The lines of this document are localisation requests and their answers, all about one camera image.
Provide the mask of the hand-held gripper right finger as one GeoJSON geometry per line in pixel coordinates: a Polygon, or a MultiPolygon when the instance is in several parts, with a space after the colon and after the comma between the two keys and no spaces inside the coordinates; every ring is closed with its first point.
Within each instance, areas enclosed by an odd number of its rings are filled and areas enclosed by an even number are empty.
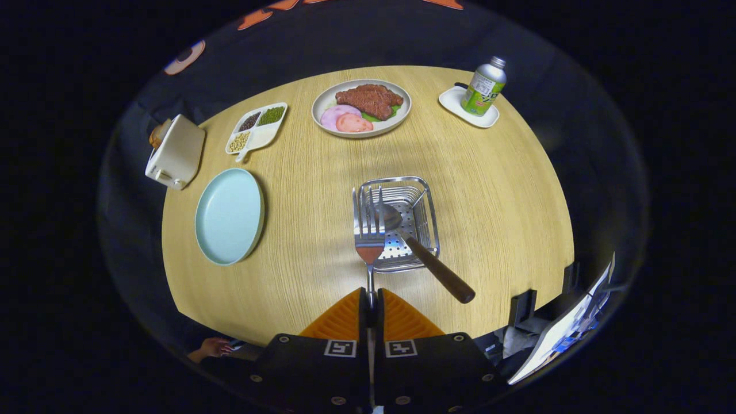
{"type": "Polygon", "coordinates": [[[471,412],[508,391],[470,335],[445,335],[392,293],[377,294],[377,404],[385,412],[471,412]]]}

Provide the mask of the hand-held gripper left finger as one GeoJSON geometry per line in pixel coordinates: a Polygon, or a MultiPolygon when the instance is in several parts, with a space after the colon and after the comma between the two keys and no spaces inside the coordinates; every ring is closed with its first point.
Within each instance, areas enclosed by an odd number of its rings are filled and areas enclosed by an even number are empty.
{"type": "Polygon", "coordinates": [[[299,335],[279,333],[250,367],[250,396],[277,412],[370,412],[366,289],[299,335]]]}

